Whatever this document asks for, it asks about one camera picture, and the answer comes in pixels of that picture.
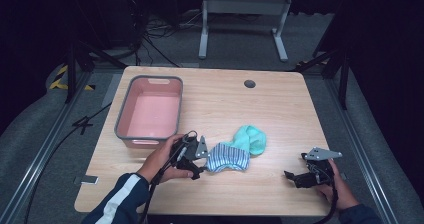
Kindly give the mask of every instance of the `sleeve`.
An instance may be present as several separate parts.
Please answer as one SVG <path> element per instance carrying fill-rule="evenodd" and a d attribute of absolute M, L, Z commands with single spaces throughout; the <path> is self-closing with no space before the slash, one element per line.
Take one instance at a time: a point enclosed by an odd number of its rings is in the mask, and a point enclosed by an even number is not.
<path fill-rule="evenodd" d="M 149 197 L 149 183 L 136 173 L 126 173 L 115 187 L 82 221 L 93 223 L 137 223 L 137 208 Z"/>
<path fill-rule="evenodd" d="M 359 204 L 346 210 L 340 211 L 339 221 L 342 224 L 381 224 L 381 219 L 374 210 L 363 204 Z"/>

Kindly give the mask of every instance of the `hand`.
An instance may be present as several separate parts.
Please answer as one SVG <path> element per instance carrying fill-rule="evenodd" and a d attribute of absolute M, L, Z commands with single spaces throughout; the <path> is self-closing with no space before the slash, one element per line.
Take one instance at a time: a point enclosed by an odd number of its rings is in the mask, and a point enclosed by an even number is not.
<path fill-rule="evenodd" d="M 340 175 L 339 169 L 336 166 L 336 163 L 334 163 L 333 160 L 328 160 L 331 167 L 333 168 L 334 172 L 334 182 L 336 185 L 337 193 L 339 196 L 339 200 L 337 201 L 337 209 L 344 210 L 349 207 L 353 207 L 356 205 L 359 205 L 359 202 L 356 200 L 355 196 L 353 195 L 352 191 L 350 190 L 347 183 L 342 179 L 342 176 Z M 324 184 L 319 185 L 315 187 L 321 194 L 325 196 L 328 202 L 331 203 L 331 200 L 333 199 L 333 189 L 331 186 Z"/>
<path fill-rule="evenodd" d="M 166 161 L 169 159 L 169 153 L 171 152 L 171 147 L 174 145 L 180 138 L 182 134 L 173 135 L 166 140 L 166 143 L 160 148 L 154 150 L 146 159 L 143 166 L 137 171 L 138 174 L 142 175 L 150 183 L 159 169 L 165 165 Z M 173 167 L 168 168 L 161 182 L 166 182 L 173 178 L 189 178 L 193 177 L 193 172 L 187 170 L 179 170 Z"/>

